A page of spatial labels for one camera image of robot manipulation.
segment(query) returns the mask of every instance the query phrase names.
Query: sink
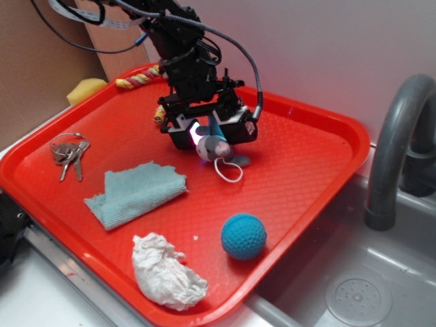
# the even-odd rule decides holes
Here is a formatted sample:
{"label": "sink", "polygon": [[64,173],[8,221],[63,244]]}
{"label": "sink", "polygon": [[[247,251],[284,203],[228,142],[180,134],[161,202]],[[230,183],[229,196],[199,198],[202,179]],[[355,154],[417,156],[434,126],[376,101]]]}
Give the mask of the sink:
{"label": "sink", "polygon": [[436,326],[436,205],[400,191],[379,232],[366,191],[355,175],[258,285],[275,326]]}

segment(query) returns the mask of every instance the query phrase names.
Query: rope toy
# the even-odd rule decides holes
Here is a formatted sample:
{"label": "rope toy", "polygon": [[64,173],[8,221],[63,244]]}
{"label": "rope toy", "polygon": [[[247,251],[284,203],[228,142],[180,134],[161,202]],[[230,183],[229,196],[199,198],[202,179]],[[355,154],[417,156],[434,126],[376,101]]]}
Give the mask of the rope toy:
{"label": "rope toy", "polygon": [[165,121],[165,117],[166,117],[166,113],[164,107],[163,106],[157,107],[155,112],[155,118],[153,118],[153,121],[158,125],[162,125]]}
{"label": "rope toy", "polygon": [[159,73],[159,66],[155,65],[135,76],[128,78],[117,78],[115,80],[115,85],[121,87],[122,89],[132,90],[136,87],[142,87],[158,77],[161,77],[161,74]]}

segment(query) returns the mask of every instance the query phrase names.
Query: textured ball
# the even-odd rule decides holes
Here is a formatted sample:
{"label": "textured ball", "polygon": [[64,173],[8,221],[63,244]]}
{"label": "textured ball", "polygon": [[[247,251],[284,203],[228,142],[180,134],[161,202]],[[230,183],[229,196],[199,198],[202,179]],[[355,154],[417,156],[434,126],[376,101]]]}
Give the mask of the textured ball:
{"label": "textured ball", "polygon": [[224,251],[237,260],[250,260],[265,247],[266,230],[253,215],[240,213],[230,217],[221,231]]}

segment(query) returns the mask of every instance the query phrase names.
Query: black cable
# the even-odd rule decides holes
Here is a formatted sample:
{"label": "black cable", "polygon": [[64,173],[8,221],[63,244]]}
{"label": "black cable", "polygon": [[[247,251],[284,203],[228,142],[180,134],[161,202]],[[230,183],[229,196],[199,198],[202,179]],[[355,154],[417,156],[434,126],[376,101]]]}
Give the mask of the black cable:
{"label": "black cable", "polygon": [[106,16],[106,9],[104,5],[99,0],[92,0],[95,4],[98,5],[98,9],[100,11],[100,15],[98,20],[92,20],[87,17],[84,17],[83,15],[80,15],[78,12],[74,11],[72,8],[68,7],[64,2],[61,0],[56,0],[56,2],[61,5],[61,7],[65,10],[67,10],[71,15],[74,15],[75,17],[79,18],[80,20],[87,22],[92,25],[101,25],[103,24],[104,18]]}
{"label": "black cable", "polygon": [[209,43],[211,43],[213,46],[211,46],[210,44],[207,44],[206,42],[204,42],[203,40],[197,40],[197,45],[202,48],[203,50],[207,51],[209,54],[212,54],[215,56],[215,58],[202,58],[202,57],[198,57],[201,61],[208,63],[209,65],[212,66],[216,66],[218,65],[223,56],[221,54],[221,49],[218,47],[218,45],[212,41],[211,39],[209,39],[208,37],[203,36],[203,39],[207,40]]}
{"label": "black cable", "polygon": [[88,48],[86,46],[81,46],[80,44],[74,43],[73,41],[68,40],[67,38],[65,38],[63,35],[61,35],[44,17],[44,15],[41,13],[40,9],[38,8],[38,6],[36,5],[34,0],[30,0],[30,2],[32,3],[33,7],[35,8],[38,16],[42,19],[42,21],[44,22],[44,24],[53,31],[54,34],[56,34],[58,37],[60,37],[63,41],[67,42],[68,44],[71,44],[72,46],[75,46],[77,48],[83,49],[83,50],[88,50],[88,51],[93,51],[93,52],[98,52],[98,53],[107,53],[107,54],[114,54],[114,53],[121,53],[121,52],[125,52],[128,50],[131,50],[132,48],[139,46],[146,38],[147,34],[144,34],[143,36],[141,36],[140,38],[138,38],[135,42],[135,44],[124,48],[124,49],[120,49],[120,50],[100,50],[100,49],[94,49],[94,48]]}

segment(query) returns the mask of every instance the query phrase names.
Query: ribbon cable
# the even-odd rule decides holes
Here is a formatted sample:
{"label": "ribbon cable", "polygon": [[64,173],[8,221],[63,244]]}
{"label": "ribbon cable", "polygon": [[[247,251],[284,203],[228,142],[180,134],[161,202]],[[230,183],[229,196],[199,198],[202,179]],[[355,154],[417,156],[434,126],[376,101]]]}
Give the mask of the ribbon cable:
{"label": "ribbon cable", "polygon": [[[83,22],[83,20],[79,19],[78,17],[75,17],[73,14],[69,13],[65,8],[63,8],[61,5],[59,5],[56,0],[48,0],[48,4],[50,5],[50,7],[58,12],[60,15],[72,19],[72,20],[76,20],[78,22]],[[70,7],[71,10],[77,12],[79,15],[84,16],[90,20],[95,20],[98,21],[99,20],[99,14],[96,12],[87,12],[85,10],[79,10],[76,8],[72,8]],[[142,24],[144,21],[146,20],[146,17],[141,17],[139,19],[135,19],[135,20],[131,20],[129,22],[124,22],[121,20],[115,20],[115,19],[111,19],[111,18],[105,18],[103,23],[99,26],[102,27],[109,27],[111,29],[128,29],[132,26],[138,26],[140,24]]]}

